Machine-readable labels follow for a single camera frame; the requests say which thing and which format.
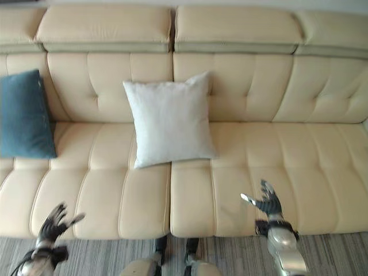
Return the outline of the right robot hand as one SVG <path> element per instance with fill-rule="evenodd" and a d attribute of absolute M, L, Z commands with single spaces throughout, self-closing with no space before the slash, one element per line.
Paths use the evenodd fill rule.
<path fill-rule="evenodd" d="M 240 193 L 240 198 L 257 207 L 260 211 L 265 213 L 267 217 L 272 215 L 281 216 L 282 205 L 272 185 L 264 179 L 260 180 L 260 185 L 263 193 L 262 200 L 254 199 L 250 195 L 244 193 Z"/>

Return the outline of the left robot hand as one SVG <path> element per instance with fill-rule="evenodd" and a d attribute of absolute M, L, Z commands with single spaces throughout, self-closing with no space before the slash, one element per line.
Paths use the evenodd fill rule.
<path fill-rule="evenodd" d="M 59 236 L 65 233 L 66 230 L 71 228 L 76 223 L 82 221 L 85 218 L 85 213 L 80 213 L 70 220 L 65 220 L 67 215 L 67 205 L 62 202 L 57 205 L 48 217 L 45 219 L 43 225 L 40 228 L 37 242 L 51 242 L 54 243 Z"/>

